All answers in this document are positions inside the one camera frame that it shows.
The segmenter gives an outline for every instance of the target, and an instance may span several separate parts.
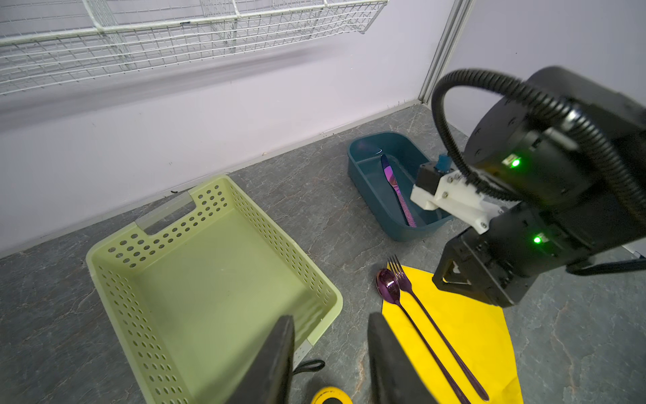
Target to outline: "yellow tape roll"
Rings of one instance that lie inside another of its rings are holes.
[[[314,395],[312,404],[352,404],[350,396],[336,387],[324,387]]]

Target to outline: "yellow placemat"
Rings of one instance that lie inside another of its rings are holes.
[[[489,402],[522,404],[514,347],[502,309],[456,293],[438,290],[433,283],[432,273],[406,266],[404,271],[419,300],[489,394]],[[472,404],[483,403],[415,299],[402,292],[401,303],[467,398]],[[437,402],[459,404],[455,393],[404,312],[386,302],[381,312]]]

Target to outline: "teal plastic bin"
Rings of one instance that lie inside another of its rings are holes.
[[[386,180],[382,154],[388,157],[416,228],[407,225],[397,195]],[[430,160],[403,134],[381,132],[356,139],[348,147],[348,160],[348,175],[391,239],[409,241],[427,237],[452,218],[441,209],[425,211],[410,200],[417,169]]]

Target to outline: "white wall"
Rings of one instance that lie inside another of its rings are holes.
[[[0,251],[414,100],[451,6],[392,0],[364,35],[4,97]]]
[[[646,1],[477,0],[446,72],[480,67],[528,78],[561,65],[646,105]],[[449,122],[470,134],[498,97],[446,96]]]

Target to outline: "green plastic basket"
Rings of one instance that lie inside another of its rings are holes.
[[[193,201],[153,235],[143,229]],[[281,315],[295,365],[343,305],[339,290],[228,176],[97,243],[92,280],[147,403],[225,401]]]

